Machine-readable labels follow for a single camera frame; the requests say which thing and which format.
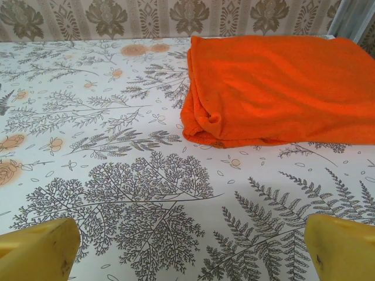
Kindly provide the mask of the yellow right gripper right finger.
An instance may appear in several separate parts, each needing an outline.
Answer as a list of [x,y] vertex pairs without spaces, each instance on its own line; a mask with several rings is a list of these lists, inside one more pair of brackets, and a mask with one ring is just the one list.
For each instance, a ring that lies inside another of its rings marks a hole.
[[304,240],[320,280],[374,280],[374,226],[314,214]]

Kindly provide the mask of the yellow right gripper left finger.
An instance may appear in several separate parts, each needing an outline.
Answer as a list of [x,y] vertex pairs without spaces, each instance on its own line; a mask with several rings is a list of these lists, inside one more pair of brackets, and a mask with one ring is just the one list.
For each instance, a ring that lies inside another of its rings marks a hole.
[[67,280],[80,246],[72,218],[1,235],[1,280]]

